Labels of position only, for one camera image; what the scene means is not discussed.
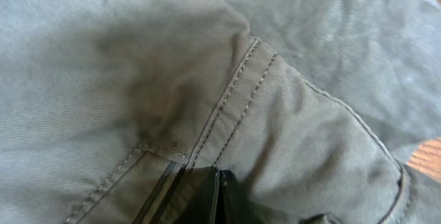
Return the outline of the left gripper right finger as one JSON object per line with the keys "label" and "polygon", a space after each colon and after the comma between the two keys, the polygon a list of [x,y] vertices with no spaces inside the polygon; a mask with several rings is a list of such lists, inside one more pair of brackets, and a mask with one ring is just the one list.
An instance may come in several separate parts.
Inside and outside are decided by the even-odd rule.
{"label": "left gripper right finger", "polygon": [[242,185],[231,171],[220,171],[218,193],[220,224],[263,224],[247,200]]}

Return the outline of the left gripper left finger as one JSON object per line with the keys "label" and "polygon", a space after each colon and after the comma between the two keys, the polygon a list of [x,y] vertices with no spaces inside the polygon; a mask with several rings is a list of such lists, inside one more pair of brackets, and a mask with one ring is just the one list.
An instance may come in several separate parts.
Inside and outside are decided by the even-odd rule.
{"label": "left gripper left finger", "polygon": [[142,223],[215,223],[220,171],[170,162],[136,217]]}

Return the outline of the grey shorts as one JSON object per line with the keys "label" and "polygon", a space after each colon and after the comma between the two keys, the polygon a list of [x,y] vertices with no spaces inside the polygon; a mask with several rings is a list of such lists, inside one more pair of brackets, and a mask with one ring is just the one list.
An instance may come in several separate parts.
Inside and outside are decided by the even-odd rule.
{"label": "grey shorts", "polygon": [[134,223],[167,165],[263,223],[439,223],[436,0],[1,0],[1,222]]}

